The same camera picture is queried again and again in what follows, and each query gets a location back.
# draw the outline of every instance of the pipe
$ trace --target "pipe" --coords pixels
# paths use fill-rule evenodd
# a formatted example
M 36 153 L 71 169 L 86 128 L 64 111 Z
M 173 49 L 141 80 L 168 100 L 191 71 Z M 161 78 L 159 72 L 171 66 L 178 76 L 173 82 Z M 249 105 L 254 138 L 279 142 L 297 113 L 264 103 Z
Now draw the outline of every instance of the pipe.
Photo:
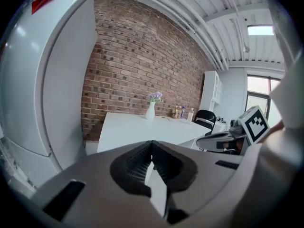
M 178 12 L 187 20 L 190 21 L 190 24 L 196 29 L 196 31 L 189 25 L 189 23 L 187 23 L 183 18 L 181 18 L 176 12 L 174 12 L 172 9 L 170 9 L 168 6 L 164 5 L 163 3 L 159 2 L 158 0 L 151 0 L 154 3 L 160 5 L 161 7 L 163 7 L 164 9 L 166 9 L 168 12 L 170 12 L 171 14 L 173 14 L 175 17 L 177 17 L 180 21 L 182 21 L 186 27 L 188 27 L 195 35 L 199 34 L 201 37 L 203 37 L 203 40 L 206 41 L 207 45 L 209 45 L 210 50 L 213 52 L 213 54 L 210 52 L 210 50 L 208 49 L 208 47 L 206 46 L 205 42 L 197 35 L 197 38 L 199 39 L 199 41 L 203 44 L 203 46 L 207 49 L 207 52 L 211 55 L 212 59 L 216 62 L 218 62 L 218 67 L 221 68 L 222 70 L 224 69 L 223 64 L 221 62 L 221 60 L 219 59 L 218 54 L 215 52 L 215 49 L 212 45 L 212 43 L 210 42 L 210 40 L 208 39 L 208 37 L 205 35 L 205 33 L 201 30 L 201 28 L 191 19 L 191 17 L 184 11 L 182 11 L 181 9 L 177 8 Z M 170 7 L 174 7 L 176 9 L 176 5 L 175 4 L 170 4 Z
M 224 57 L 223 51 L 220 49 L 217 40 L 214 38 L 213 33 L 210 31 L 208 25 L 203 20 L 203 18 L 197 13 L 197 11 L 194 10 L 193 7 L 191 7 L 184 0 L 176 0 L 176 1 L 179 2 L 181 5 L 183 5 L 186 9 L 188 9 L 195 16 L 195 18 L 202 24 L 202 26 L 204 27 L 204 29 L 207 31 L 207 33 L 209 34 L 209 36 L 213 40 L 213 42 L 215 44 L 215 47 L 217 48 L 217 50 L 218 50 L 218 52 L 219 52 L 219 54 L 220 54 L 220 56 L 222 58 L 222 61 L 223 61 L 223 64 L 225 65 L 226 70 L 228 70 L 228 64 L 227 64 L 226 59 Z

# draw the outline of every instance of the white table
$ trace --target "white table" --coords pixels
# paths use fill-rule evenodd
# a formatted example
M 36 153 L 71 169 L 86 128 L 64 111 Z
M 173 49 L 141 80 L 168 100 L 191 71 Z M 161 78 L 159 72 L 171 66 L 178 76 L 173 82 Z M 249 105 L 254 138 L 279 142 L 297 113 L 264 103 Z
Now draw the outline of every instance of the white table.
M 144 115 L 107 113 L 99 138 L 97 152 L 115 149 L 127 144 L 157 140 L 180 144 L 204 136 L 210 129 L 185 119 Z

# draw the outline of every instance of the ceiling light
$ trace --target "ceiling light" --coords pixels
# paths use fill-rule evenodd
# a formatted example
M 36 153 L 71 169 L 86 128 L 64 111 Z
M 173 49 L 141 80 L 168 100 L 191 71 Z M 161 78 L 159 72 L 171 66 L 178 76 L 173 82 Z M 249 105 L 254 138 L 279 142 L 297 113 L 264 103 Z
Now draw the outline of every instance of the ceiling light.
M 269 25 L 257 25 L 248 26 L 248 35 L 250 36 L 273 36 L 273 26 Z

